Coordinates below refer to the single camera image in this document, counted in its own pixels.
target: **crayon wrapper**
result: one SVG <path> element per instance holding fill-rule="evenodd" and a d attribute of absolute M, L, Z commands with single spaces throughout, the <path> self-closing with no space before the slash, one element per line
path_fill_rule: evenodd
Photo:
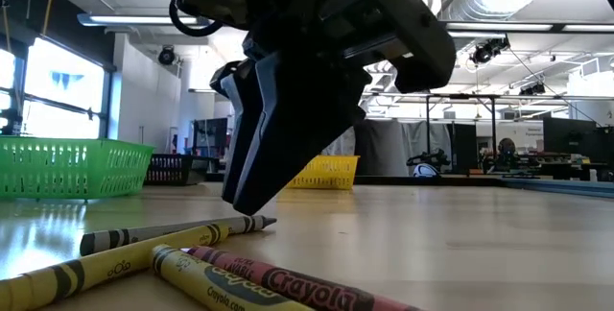
<path fill-rule="evenodd" d="M 224 240 L 227 235 L 226 226 L 196 227 L 26 273 L 8 280 L 12 310 L 35 309 L 95 285 L 145 270 L 149 268 L 150 252 L 157 245 L 213 244 Z"/>
<path fill-rule="evenodd" d="M 168 246 L 153 249 L 152 268 L 212 311 L 311 310 Z"/>
<path fill-rule="evenodd" d="M 211 248 L 189 254 L 317 310 L 417 311 L 419 309 L 369 292 Z"/>
<path fill-rule="evenodd" d="M 264 228 L 265 217 L 262 215 L 241 216 L 166 226 L 100 230 L 84 234 L 79 250 L 81 256 L 87 256 L 93 253 L 152 239 L 161 235 L 211 224 L 224 224 L 228 226 L 229 234 L 242 234 Z"/>

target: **fluorescent light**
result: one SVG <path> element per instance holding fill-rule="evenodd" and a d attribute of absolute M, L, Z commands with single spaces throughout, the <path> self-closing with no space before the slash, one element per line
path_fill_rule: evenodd
<path fill-rule="evenodd" d="M 213 90 L 213 89 L 195 89 L 195 88 L 188 89 L 188 92 L 196 92 L 196 93 L 217 93 L 217 91 L 215 91 L 215 90 Z"/>
<path fill-rule="evenodd" d="M 171 17 L 164 16 L 91 16 L 92 21 L 96 23 L 109 23 L 109 24 L 173 24 Z M 181 17 L 183 24 L 194 25 L 197 23 L 195 17 Z"/>
<path fill-rule="evenodd" d="M 79 22 L 86 27 L 98 26 L 129 26 L 129 25 L 151 25 L 151 26 L 172 26 L 173 22 L 169 16 L 139 16 L 139 15 L 90 15 L 80 13 L 77 15 Z M 188 26 L 207 25 L 206 20 L 199 20 L 196 17 L 180 17 L 179 20 Z"/>
<path fill-rule="evenodd" d="M 614 33 L 613 24 L 568 24 L 563 28 L 564 32 L 595 32 L 595 33 Z"/>
<path fill-rule="evenodd" d="M 539 31 L 546 32 L 553 28 L 552 24 L 532 24 L 532 23 L 483 23 L 483 22 L 467 22 L 467 23 L 448 23 L 448 30 L 460 31 L 497 31 L 497 32 L 530 32 Z"/>
<path fill-rule="evenodd" d="M 506 38 L 505 33 L 489 33 L 489 32 L 449 32 L 451 37 L 468 37 L 468 38 Z"/>

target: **spotlight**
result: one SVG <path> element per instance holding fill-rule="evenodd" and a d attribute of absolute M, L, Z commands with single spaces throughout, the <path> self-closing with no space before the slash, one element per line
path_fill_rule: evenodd
<path fill-rule="evenodd" d="M 522 88 L 519 95 L 539 95 L 544 93 L 546 93 L 546 86 L 543 83 L 538 83 Z"/>
<path fill-rule="evenodd" d="M 509 48 L 509 40 L 505 38 L 492 38 L 485 44 L 476 47 L 475 52 L 469 57 L 476 65 L 491 61 L 499 56 L 501 51 Z"/>
<path fill-rule="evenodd" d="M 175 61 L 175 47 L 173 46 L 164 46 L 162 47 L 162 52 L 160 52 L 160 55 L 157 57 L 157 60 L 162 64 L 162 65 L 172 65 L 173 62 Z"/>

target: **yellow crayon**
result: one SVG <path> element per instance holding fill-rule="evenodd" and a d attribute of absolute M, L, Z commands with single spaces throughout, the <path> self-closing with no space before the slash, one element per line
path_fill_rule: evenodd
<path fill-rule="evenodd" d="M 224 240 L 228 226 L 212 224 L 91 254 L 80 259 L 0 281 L 0 311 L 34 310 L 71 297 L 95 285 L 149 268 L 152 249 L 209 245 Z"/>
<path fill-rule="evenodd" d="M 167 245 L 152 251 L 152 268 L 212 311 L 313 310 Z"/>

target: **ceiling light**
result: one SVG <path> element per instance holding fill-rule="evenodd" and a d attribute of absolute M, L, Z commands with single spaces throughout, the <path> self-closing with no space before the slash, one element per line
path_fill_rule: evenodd
<path fill-rule="evenodd" d="M 484 64 L 499 56 L 501 51 L 506 50 L 509 47 L 509 40 L 507 37 L 492 38 L 485 44 L 476 46 L 475 52 L 471 54 L 469 59 L 473 61 L 476 66 L 479 64 Z"/>
<path fill-rule="evenodd" d="M 448 30 L 475 30 L 475 31 L 496 31 L 496 32 L 546 32 L 553 28 L 552 24 L 532 24 L 532 23 L 482 23 L 482 22 L 453 22 L 446 25 Z"/>
<path fill-rule="evenodd" d="M 168 16 L 135 16 L 135 15 L 90 15 L 80 13 L 77 15 L 79 22 L 86 27 L 97 26 L 127 26 L 127 25 L 173 25 Z M 188 26 L 206 25 L 203 20 L 196 17 L 180 17 L 181 22 Z"/>
<path fill-rule="evenodd" d="M 563 28 L 564 32 L 594 32 L 614 33 L 612 24 L 568 24 Z"/>
<path fill-rule="evenodd" d="M 188 92 L 196 92 L 196 93 L 217 93 L 217 91 L 213 90 L 213 89 L 195 89 L 195 88 L 190 88 L 188 89 Z"/>
<path fill-rule="evenodd" d="M 468 37 L 468 38 L 506 38 L 505 33 L 489 33 L 489 32 L 449 32 L 451 37 Z"/>

